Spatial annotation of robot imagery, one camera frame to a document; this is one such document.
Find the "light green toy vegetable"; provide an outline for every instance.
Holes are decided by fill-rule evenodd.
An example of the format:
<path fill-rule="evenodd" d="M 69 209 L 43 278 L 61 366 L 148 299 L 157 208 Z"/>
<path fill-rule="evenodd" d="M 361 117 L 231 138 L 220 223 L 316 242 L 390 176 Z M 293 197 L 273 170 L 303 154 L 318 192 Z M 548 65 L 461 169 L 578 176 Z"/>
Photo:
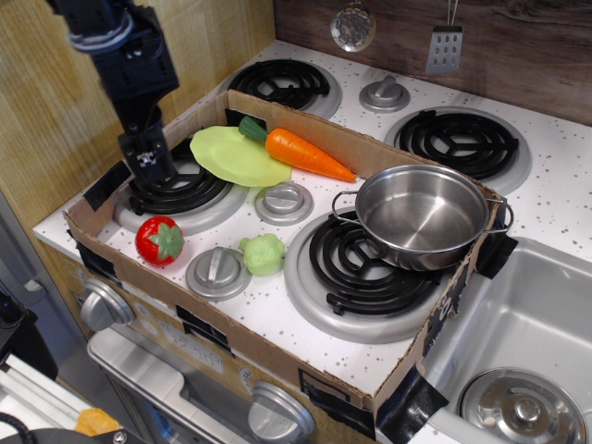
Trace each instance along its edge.
<path fill-rule="evenodd" d="M 243 262 L 254 276 L 266 276 L 278 269 L 286 246 L 275 234 L 264 234 L 240 241 Z"/>

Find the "wood paneling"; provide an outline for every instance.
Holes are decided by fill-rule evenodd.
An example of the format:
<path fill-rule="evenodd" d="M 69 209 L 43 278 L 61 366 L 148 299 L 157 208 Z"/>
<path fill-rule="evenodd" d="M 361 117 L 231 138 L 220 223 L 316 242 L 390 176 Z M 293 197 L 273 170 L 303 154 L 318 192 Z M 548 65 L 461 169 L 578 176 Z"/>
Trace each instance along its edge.
<path fill-rule="evenodd" d="M 151 0 L 180 87 L 165 124 L 275 39 L 271 0 Z M 67 302 L 62 261 L 31 228 L 122 155 L 122 131 L 91 59 L 71 48 L 44 0 L 0 0 L 0 191 Z"/>
<path fill-rule="evenodd" d="M 592 124 L 592 3 L 586 0 L 460 0 L 460 69 L 426 75 L 445 0 L 364 0 L 376 37 L 360 53 L 334 42 L 329 23 L 347 1 L 274 0 L 279 40 L 417 79 Z"/>

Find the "hanging utensil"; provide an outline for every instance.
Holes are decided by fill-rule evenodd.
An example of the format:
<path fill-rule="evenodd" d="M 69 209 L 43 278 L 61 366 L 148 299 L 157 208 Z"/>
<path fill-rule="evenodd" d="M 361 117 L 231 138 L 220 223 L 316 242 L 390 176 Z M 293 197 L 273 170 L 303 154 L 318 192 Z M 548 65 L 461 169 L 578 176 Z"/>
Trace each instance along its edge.
<path fill-rule="evenodd" d="M 374 15 L 360 2 L 341 7 L 331 20 L 333 40 L 349 53 L 357 53 L 368 47 L 375 33 Z"/>
<path fill-rule="evenodd" d="M 454 9 L 450 11 L 448 0 L 448 17 L 446 26 L 436 26 L 432 32 L 432 43 L 425 67 L 426 74 L 439 74 L 456 71 L 461 63 L 461 45 L 463 44 L 463 27 L 454 26 L 456 7 L 459 0 L 454 1 Z"/>

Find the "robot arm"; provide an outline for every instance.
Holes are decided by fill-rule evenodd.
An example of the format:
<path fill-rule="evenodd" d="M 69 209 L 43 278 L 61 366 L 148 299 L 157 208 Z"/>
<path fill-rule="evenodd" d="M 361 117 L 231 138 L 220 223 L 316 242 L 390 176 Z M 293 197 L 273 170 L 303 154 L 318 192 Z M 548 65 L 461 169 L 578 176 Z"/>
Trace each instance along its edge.
<path fill-rule="evenodd" d="M 64 17 L 72 46 L 91 57 L 123 127 L 119 146 L 136 180 L 173 176 L 157 104 L 179 80 L 153 9 L 132 0 L 47 2 Z"/>

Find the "cardboard box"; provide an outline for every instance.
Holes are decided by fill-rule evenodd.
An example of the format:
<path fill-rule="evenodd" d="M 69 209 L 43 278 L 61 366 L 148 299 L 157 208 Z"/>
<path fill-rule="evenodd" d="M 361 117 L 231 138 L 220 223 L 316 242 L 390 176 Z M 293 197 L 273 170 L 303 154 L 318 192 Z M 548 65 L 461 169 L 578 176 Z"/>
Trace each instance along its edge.
<path fill-rule="evenodd" d="M 265 120 L 268 130 L 281 127 L 302 135 L 306 140 L 332 155 L 363 178 L 369 178 L 379 171 L 397 165 L 434 164 L 413 154 L 393 149 L 371 137 L 344 129 L 322 118 L 306 115 L 281 105 L 270 104 L 234 91 L 224 92 L 205 105 L 196 104 L 170 123 L 165 128 L 168 146 L 175 146 L 198 130 L 214 125 L 226 125 L 226 110 L 228 108 Z M 476 181 L 474 183 L 486 198 L 500 198 L 494 191 Z M 498 210 L 497 204 L 490 206 L 488 228 L 493 225 Z M 114 205 L 110 199 L 106 199 L 96 211 L 85 199 L 82 199 L 70 208 L 65 216 L 71 234 L 76 241 L 112 264 L 120 282 L 131 285 L 169 306 L 179 305 L 191 313 L 199 314 L 202 321 L 224 333 L 228 346 L 233 352 L 248 362 L 255 363 L 269 375 L 297 388 L 302 383 L 299 380 L 300 371 L 304 370 L 321 385 L 327 385 L 327 387 L 338 389 L 340 393 L 346 393 L 349 404 L 354 408 L 371 413 L 374 417 L 376 417 L 380 406 L 389 399 L 409 370 L 421 361 L 430 342 L 438 333 L 441 323 L 446 320 L 450 312 L 453 312 L 455 299 L 458 299 L 461 289 L 475 270 L 475 262 L 485 238 L 485 236 L 481 236 L 460 263 L 453 278 L 442 291 L 441 298 L 434 307 L 430 319 L 417 333 L 405 357 L 397 364 L 393 364 L 394 370 L 382 383 L 378 393 L 368 394 L 360 392 L 345 381 L 313 368 L 298 356 L 285 352 L 268 339 L 229 318 L 214 304 L 199 298 L 177 283 L 163 278 L 115 248 L 100 242 L 97 236 L 104 225 L 111 221 L 113 211 Z"/>

